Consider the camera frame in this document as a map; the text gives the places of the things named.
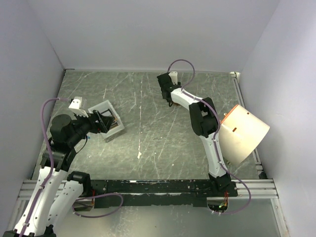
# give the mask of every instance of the orange rim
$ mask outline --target orange rim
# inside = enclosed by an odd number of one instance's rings
[[[232,113],[232,111],[234,111],[234,109],[237,107],[238,105],[235,105],[232,110],[229,111],[228,114],[226,114],[226,116],[223,118],[223,120],[221,121],[221,124],[223,124],[223,122],[225,121],[225,119]]]

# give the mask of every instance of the marble tabletop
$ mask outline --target marble tabletop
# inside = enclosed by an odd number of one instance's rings
[[[92,179],[208,178],[205,150],[192,131],[189,112],[181,106],[169,107],[162,99],[156,78],[159,74],[66,71],[58,97],[84,97],[88,108],[109,100],[125,126],[108,139],[89,134],[90,139],[76,155],[70,172],[86,172]],[[178,80],[186,83],[191,76],[179,73]],[[186,90],[212,98],[221,119],[238,104],[235,84],[228,73],[198,73]],[[52,118],[59,114],[73,116],[68,104],[58,101]],[[43,144],[33,178],[38,177],[44,149]],[[238,167],[228,168],[241,179],[258,179],[253,155]]]

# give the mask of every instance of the white cylinder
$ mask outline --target white cylinder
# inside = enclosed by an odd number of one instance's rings
[[[219,144],[223,157],[234,165],[246,159],[265,137],[270,127],[241,105],[221,121]]]

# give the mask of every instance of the wall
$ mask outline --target wall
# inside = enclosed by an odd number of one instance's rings
[[[26,1],[0,1],[0,32],[2,236],[22,182],[30,177],[39,154],[40,106],[56,96],[63,69]]]
[[[258,149],[292,237],[316,230],[315,9],[281,0],[240,78],[246,107],[271,126]]]
[[[240,71],[278,0],[28,0],[65,68]],[[185,63],[175,70],[190,70]]]

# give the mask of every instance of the white wall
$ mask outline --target white wall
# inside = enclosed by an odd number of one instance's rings
[[[279,0],[28,0],[65,68],[240,71]],[[183,64],[175,69],[190,70]]]
[[[242,70],[246,107],[271,126],[259,153],[292,237],[315,236],[316,1],[281,0]]]
[[[30,177],[39,155],[40,106],[56,96],[63,69],[26,1],[0,1],[0,32],[2,236],[22,182]]]

